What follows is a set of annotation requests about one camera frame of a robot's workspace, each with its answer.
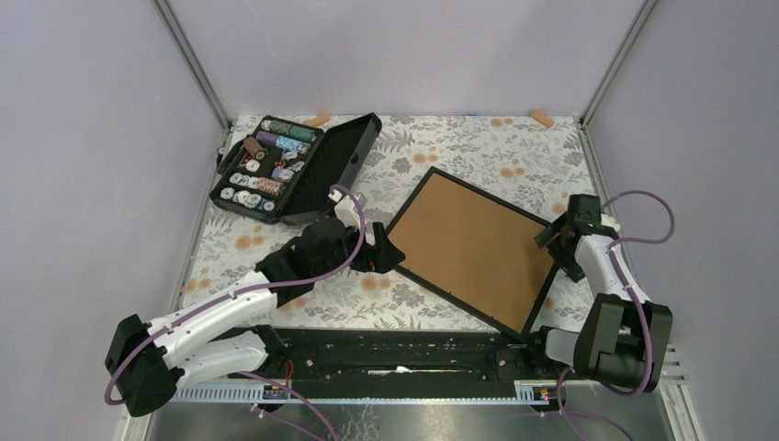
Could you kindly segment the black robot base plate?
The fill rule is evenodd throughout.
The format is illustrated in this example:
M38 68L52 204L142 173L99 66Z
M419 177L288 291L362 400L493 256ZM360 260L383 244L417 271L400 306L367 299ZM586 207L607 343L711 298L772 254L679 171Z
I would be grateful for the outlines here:
M275 328L258 325L232 328L218 336L226 341L253 333L269 345L266 362L255 371L239 371L201 383L260 382L309 401L293 389L300 382L362 383L399 379L436 384L452 379L517 381L552 386L571 369L546 358L538 332L503 333L370 331Z

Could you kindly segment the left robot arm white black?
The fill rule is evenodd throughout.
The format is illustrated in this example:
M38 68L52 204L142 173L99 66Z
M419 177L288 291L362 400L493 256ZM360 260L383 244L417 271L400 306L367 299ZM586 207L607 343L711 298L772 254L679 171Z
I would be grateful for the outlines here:
M110 376L105 403L139 417L161 408L188 384L239 371L272 378L284 368L282 349L253 333L226 341L218 336L347 268L386 274L404 261L384 224L367 222L358 195L333 185L328 199L322 218L222 291L148 322L136 314L123 319L104 362Z

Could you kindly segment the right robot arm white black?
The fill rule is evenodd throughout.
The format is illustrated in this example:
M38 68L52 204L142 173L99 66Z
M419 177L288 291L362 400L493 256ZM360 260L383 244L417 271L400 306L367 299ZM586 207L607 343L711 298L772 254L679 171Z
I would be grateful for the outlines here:
M542 379L564 364L615 393L635 396L657 387L673 314L630 273L622 252L627 238L603 207L597 196L574 194L566 212L535 238L571 281L587 281L593 304L578 332L542 327L526 364Z

